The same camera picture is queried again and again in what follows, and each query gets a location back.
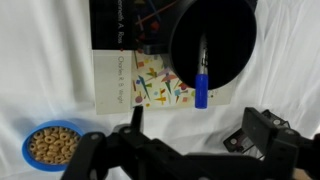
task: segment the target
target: marker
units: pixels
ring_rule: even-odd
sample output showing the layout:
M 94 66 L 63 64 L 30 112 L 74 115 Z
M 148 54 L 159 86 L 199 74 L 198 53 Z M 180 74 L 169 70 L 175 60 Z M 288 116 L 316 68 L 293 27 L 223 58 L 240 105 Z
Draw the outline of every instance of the marker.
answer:
M 195 107 L 197 109 L 206 109 L 208 107 L 208 48 L 205 33 L 203 33 L 200 38 Z

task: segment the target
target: cereal bowl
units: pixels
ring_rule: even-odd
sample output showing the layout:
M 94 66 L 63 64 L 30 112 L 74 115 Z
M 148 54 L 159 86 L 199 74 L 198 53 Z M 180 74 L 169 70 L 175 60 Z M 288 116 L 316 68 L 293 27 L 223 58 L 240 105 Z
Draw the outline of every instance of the cereal bowl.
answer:
M 22 155 L 36 169 L 63 171 L 82 135 L 81 129 L 69 121 L 48 121 L 30 132 L 23 142 Z

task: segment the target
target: white backdrop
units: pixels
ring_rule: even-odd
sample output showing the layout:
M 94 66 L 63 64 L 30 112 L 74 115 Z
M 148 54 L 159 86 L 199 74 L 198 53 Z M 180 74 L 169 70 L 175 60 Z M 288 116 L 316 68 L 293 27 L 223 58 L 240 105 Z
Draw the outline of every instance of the white backdrop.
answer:
M 270 109 L 302 135 L 319 129 L 320 1 L 259 0 L 254 53 L 230 105 L 145 112 L 145 133 L 181 153 L 226 152 L 243 110 Z M 0 179 L 59 179 L 33 169 L 21 145 L 36 125 L 70 120 L 106 134 L 131 114 L 94 110 L 88 0 L 0 1 Z M 109 179 L 126 179 L 119 169 Z

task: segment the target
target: blue bowl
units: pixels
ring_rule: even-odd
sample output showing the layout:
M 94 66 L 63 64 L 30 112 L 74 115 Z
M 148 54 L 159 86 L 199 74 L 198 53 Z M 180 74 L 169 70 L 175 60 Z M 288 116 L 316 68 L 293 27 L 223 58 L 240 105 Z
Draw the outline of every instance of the blue bowl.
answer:
M 41 129 L 44 129 L 44 128 L 55 127 L 55 126 L 65 127 L 65 128 L 71 129 L 71 130 L 75 131 L 76 133 L 78 133 L 80 135 L 80 137 L 83 135 L 82 130 L 79 129 L 75 124 L 73 124 L 69 121 L 53 120 L 53 121 L 48 121 L 43 124 L 40 124 L 39 126 L 37 126 L 35 129 L 33 129 L 30 132 L 30 134 L 24 140 L 23 145 L 22 145 L 22 155 L 23 155 L 24 159 L 27 161 L 27 163 L 30 164 L 32 167 L 39 169 L 39 170 L 42 170 L 42 171 L 49 171 L 49 172 L 63 171 L 67 168 L 67 165 L 50 165 L 50 164 L 45 164 L 45 163 L 41 163 L 39 161 L 36 161 L 33 158 L 33 156 L 29 153 L 29 150 L 28 150 L 29 140 L 35 132 L 37 132 Z

